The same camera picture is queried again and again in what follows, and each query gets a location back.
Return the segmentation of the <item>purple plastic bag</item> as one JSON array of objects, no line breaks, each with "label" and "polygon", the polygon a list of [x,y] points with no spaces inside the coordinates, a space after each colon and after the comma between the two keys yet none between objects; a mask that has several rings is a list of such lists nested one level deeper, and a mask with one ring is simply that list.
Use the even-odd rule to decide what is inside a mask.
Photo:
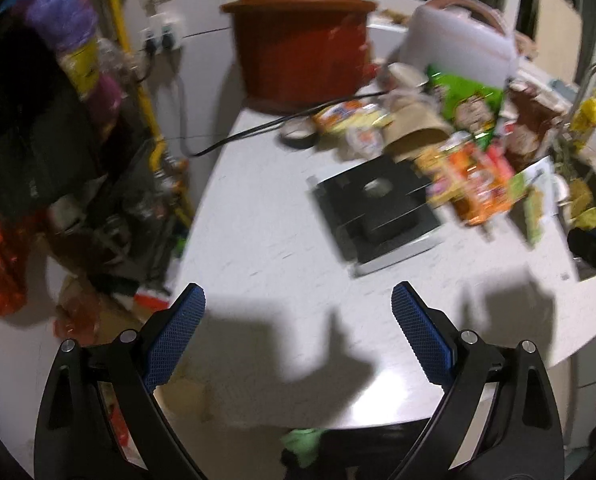
[{"label": "purple plastic bag", "polygon": [[32,0],[23,16],[57,53],[83,47],[95,37],[98,24],[90,0]]}]

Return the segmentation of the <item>orange yellow snack packet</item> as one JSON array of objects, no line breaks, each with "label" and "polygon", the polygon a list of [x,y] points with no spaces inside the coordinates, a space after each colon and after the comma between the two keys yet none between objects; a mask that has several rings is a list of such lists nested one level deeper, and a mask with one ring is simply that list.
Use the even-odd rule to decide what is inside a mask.
[{"label": "orange yellow snack packet", "polygon": [[376,102],[352,100],[338,103],[312,116],[322,134],[339,134],[349,128],[383,128],[392,122],[389,110]]}]

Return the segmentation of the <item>yellow gas pipe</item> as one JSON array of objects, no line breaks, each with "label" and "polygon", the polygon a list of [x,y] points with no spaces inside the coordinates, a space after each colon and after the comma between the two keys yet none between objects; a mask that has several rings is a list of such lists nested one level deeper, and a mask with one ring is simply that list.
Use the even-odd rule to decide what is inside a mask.
[{"label": "yellow gas pipe", "polygon": [[[118,39],[120,49],[125,56],[130,58],[134,52],[130,45],[130,37],[128,36],[127,28],[124,21],[121,0],[107,0],[109,12],[111,16],[111,24],[115,32],[116,39]],[[149,157],[149,168],[153,174],[157,174],[163,169],[165,157],[168,155],[168,141],[164,139],[160,126],[158,124],[155,111],[153,110],[153,103],[151,103],[150,96],[144,87],[144,83],[139,81],[140,76],[133,76],[130,86],[136,92],[136,100],[138,110],[141,118],[145,120],[147,127],[151,133],[151,140],[153,140],[153,149]],[[187,186],[185,184],[179,185],[179,189],[174,193],[173,211],[177,219],[183,223],[186,228],[191,227],[191,222],[194,220],[194,207],[186,195]]]}]

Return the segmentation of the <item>red clay slow cooker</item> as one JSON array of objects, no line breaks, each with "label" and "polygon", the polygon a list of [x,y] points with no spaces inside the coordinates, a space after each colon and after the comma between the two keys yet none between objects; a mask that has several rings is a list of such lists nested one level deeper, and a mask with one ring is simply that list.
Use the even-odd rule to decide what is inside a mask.
[{"label": "red clay slow cooker", "polygon": [[371,61],[371,0],[235,0],[231,18],[247,105],[281,114],[348,98]]}]

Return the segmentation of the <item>black square tray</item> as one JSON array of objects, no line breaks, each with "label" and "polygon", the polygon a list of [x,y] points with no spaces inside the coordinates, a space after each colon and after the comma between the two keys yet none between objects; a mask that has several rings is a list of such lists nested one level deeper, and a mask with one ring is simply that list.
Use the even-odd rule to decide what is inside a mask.
[{"label": "black square tray", "polygon": [[341,256],[356,276],[413,258],[442,242],[427,203],[431,180],[414,162],[388,156],[307,179]]}]

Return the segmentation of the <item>orange red snack bag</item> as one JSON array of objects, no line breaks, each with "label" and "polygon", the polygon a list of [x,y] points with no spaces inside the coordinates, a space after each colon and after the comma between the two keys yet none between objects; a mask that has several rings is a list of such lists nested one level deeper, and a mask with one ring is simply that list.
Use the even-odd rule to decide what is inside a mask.
[{"label": "orange red snack bag", "polygon": [[429,146],[415,165],[430,180],[427,203],[433,208],[451,205],[469,226],[480,226],[513,206],[508,180],[472,141],[454,148]]}]

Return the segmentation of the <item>steel sink faucet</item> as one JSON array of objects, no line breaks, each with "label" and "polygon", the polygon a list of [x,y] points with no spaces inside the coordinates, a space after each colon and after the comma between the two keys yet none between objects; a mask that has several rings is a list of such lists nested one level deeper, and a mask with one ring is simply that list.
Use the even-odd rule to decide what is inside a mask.
[{"label": "steel sink faucet", "polygon": [[590,83],[595,75],[596,75],[596,63],[592,64],[590,66],[590,68],[586,71],[586,73],[584,74],[584,76],[582,78],[582,83],[580,84],[579,90],[576,94],[575,101],[572,103],[571,108],[568,110],[567,115],[565,116],[563,121],[560,123],[560,130],[558,130],[558,133],[561,134],[562,136],[564,136],[566,133],[568,133],[571,123],[572,123],[572,120],[574,119],[575,114],[578,112],[578,109],[580,108],[583,99],[586,97],[586,92],[588,92]]}]

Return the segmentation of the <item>brown paper cup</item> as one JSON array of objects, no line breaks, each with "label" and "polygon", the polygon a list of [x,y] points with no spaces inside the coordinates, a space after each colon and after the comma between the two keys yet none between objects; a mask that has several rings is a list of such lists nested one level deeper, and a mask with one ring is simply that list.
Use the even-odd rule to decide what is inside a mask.
[{"label": "brown paper cup", "polygon": [[391,119],[383,128],[383,154],[396,162],[414,160],[426,148],[449,140],[454,131],[424,96],[396,96],[389,108]]}]

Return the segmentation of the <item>green plastic bag piece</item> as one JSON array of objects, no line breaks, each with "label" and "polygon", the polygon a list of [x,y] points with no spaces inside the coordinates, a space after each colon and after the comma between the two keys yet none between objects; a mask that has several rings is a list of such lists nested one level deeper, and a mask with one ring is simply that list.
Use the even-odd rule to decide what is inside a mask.
[{"label": "green plastic bag piece", "polygon": [[284,449],[296,457],[300,468],[311,466],[319,456],[319,445],[326,429],[294,429],[281,438]]}]

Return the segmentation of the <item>black tape roll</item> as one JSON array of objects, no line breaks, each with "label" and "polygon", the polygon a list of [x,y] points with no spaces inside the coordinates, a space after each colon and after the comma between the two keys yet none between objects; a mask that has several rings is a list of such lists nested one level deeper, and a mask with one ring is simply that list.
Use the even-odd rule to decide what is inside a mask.
[{"label": "black tape roll", "polygon": [[294,150],[307,150],[319,142],[319,133],[310,118],[293,118],[279,128],[279,140]]}]

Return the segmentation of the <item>green snack bag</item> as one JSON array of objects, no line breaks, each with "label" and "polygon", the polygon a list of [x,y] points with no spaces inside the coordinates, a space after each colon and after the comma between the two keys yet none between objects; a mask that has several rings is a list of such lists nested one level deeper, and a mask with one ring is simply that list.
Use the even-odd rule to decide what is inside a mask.
[{"label": "green snack bag", "polygon": [[491,143],[504,100],[504,90],[481,84],[428,65],[427,90],[439,105],[440,115],[456,131],[466,131],[486,150]]}]

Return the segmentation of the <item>beige cutting board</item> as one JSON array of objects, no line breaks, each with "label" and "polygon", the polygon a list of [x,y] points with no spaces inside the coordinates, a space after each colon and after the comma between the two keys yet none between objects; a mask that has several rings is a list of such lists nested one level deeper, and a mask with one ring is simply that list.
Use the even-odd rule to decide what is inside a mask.
[{"label": "beige cutting board", "polygon": [[566,84],[575,81],[582,38],[582,19],[569,0],[538,0],[533,60],[541,70]]}]

